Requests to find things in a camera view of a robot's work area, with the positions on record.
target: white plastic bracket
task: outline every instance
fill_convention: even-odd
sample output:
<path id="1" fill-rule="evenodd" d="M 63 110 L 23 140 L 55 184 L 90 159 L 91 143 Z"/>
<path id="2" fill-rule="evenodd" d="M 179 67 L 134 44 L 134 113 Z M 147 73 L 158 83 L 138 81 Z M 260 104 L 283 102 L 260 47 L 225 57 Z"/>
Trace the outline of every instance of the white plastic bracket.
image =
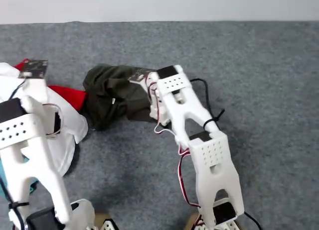
<path id="1" fill-rule="evenodd" d="M 216 219 L 213 207 L 230 202 L 236 217 L 244 213 L 244 203 L 241 194 L 239 176 L 231 160 L 228 139 L 221 131 L 209 135 L 211 140 L 202 141 L 200 138 L 189 142 L 189 150 L 196 171 L 196 194 L 198 208 L 206 227 L 213 229 Z M 215 201 L 219 190 L 225 190 L 227 199 Z"/>
<path id="2" fill-rule="evenodd" d="M 0 123 L 0 157 L 13 201 L 28 202 L 29 181 L 37 178 L 51 194 L 58 220 L 62 224 L 70 221 L 72 210 L 66 189 L 53 164 L 42 120 L 37 115 L 25 114 Z M 18 210 L 25 221 L 29 207 Z M 9 218 L 20 228 L 13 210 Z"/>

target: gray carpet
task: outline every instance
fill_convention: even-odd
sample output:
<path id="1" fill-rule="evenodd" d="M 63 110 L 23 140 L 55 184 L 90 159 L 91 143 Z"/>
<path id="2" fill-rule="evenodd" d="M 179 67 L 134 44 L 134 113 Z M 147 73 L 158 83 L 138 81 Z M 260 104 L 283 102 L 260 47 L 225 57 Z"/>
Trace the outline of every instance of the gray carpet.
<path id="1" fill-rule="evenodd" d="M 150 22 L 0 26 L 0 61 L 49 60 L 48 84 L 82 89 L 97 63 L 161 68 L 181 64 L 210 84 L 211 102 L 228 135 L 245 208 L 265 229 L 319 227 L 319 23 Z M 204 88 L 194 84 L 204 101 Z M 154 124 L 117 120 L 89 131 L 65 184 L 121 230 L 181 230 L 196 209 L 183 200 L 172 136 Z M 183 167 L 195 199 L 195 174 Z M 50 205 L 39 186 L 34 209 Z M 1 230 L 10 227 L 0 199 Z M 246 217 L 247 230 L 257 229 Z"/>

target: black cable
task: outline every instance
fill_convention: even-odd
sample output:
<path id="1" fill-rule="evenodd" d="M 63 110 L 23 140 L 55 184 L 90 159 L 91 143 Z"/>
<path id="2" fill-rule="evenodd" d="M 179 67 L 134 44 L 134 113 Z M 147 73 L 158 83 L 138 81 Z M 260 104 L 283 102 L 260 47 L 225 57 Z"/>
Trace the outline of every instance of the black cable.
<path id="1" fill-rule="evenodd" d="M 261 225 L 259 224 L 259 222 L 256 219 L 254 219 L 252 216 L 250 216 L 247 212 L 244 212 L 244 214 L 247 217 L 249 217 L 257 225 L 259 230 L 263 230 L 263 228 L 261 227 Z"/>
<path id="2" fill-rule="evenodd" d="M 2 177 L 0 176 L 0 185 L 1 185 L 1 188 L 2 188 L 2 191 L 5 195 L 5 198 L 8 200 L 9 202 L 9 209 L 13 209 L 14 213 L 16 214 L 16 216 L 18 217 L 19 219 L 19 222 L 20 222 L 20 227 L 21 227 L 21 230 L 25 230 L 24 228 L 24 222 L 23 222 L 23 219 L 22 219 L 22 216 L 20 214 L 20 212 L 18 211 L 18 207 L 20 206 L 26 206 L 26 205 L 29 205 L 29 203 L 17 203 L 17 202 L 14 202 L 12 200 L 12 197 L 8 191 L 8 189 L 6 188 L 4 182 L 3 182 L 3 179 Z"/>
<path id="3" fill-rule="evenodd" d="M 14 95 L 16 94 L 16 92 L 19 90 L 20 87 L 23 86 L 23 84 L 25 83 L 25 81 L 26 81 L 26 79 L 24 79 L 24 81 L 21 82 L 21 83 L 16 87 L 16 89 L 12 92 L 11 96 L 9 97 L 9 100 L 11 100 L 11 99 L 14 97 Z"/>
<path id="4" fill-rule="evenodd" d="M 214 122 L 216 122 L 216 125 L 217 125 L 218 129 L 220 129 L 219 126 L 218 126 L 218 124 L 217 124 L 217 122 L 219 121 L 220 117 L 224 114 L 225 109 L 222 109 L 222 111 L 218 114 L 218 116 L 215 116 L 215 115 L 213 114 L 213 111 L 212 111 L 211 105 L 210 105 L 210 101 L 209 101 L 209 91 L 208 91 L 208 83 L 207 83 L 207 81 L 205 81 L 204 79 L 201 79 L 201 78 L 194 78 L 194 79 L 191 79 L 191 80 L 190 80 L 190 82 L 196 82 L 196 81 L 200 81 L 200 82 L 204 83 L 204 85 L 205 85 L 206 106 L 207 106 L 208 112 L 210 113 L 210 115 L 211 115 L 211 117 L 212 117 L 212 119 L 209 119 L 209 120 L 207 120 L 207 121 L 205 122 L 205 124 L 203 125 L 203 128 L 205 129 L 205 126 L 206 126 L 209 122 L 214 121 Z"/>

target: white wall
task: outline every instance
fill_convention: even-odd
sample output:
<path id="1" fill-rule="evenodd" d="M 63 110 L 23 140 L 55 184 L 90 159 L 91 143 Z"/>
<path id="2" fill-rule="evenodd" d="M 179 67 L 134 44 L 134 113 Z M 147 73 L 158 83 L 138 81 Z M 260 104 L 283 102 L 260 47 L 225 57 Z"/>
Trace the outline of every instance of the white wall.
<path id="1" fill-rule="evenodd" d="M 0 23 L 319 20 L 319 0 L 0 0 Z"/>

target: black zip tie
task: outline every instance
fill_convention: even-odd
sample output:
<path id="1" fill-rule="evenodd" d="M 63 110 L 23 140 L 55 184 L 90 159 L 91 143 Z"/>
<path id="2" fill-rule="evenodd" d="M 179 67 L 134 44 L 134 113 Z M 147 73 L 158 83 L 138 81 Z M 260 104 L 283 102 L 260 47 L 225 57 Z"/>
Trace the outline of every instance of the black zip tie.
<path id="1" fill-rule="evenodd" d="M 224 114 L 224 112 L 225 112 L 225 109 L 222 109 L 221 112 L 218 114 L 218 116 L 213 117 L 212 119 L 207 120 L 207 121 L 204 123 L 204 125 L 203 125 L 204 130 L 205 130 L 205 127 L 206 127 L 206 125 L 207 125 L 208 123 L 210 123 L 210 122 L 212 122 L 212 121 L 218 122 L 219 119 L 221 118 L 221 116 Z"/>
<path id="2" fill-rule="evenodd" d="M 23 206 L 28 206 L 29 202 L 26 203 L 18 203 L 18 202 L 14 202 L 14 203 L 9 203 L 8 207 L 9 209 L 16 209 L 18 207 L 23 207 Z"/>

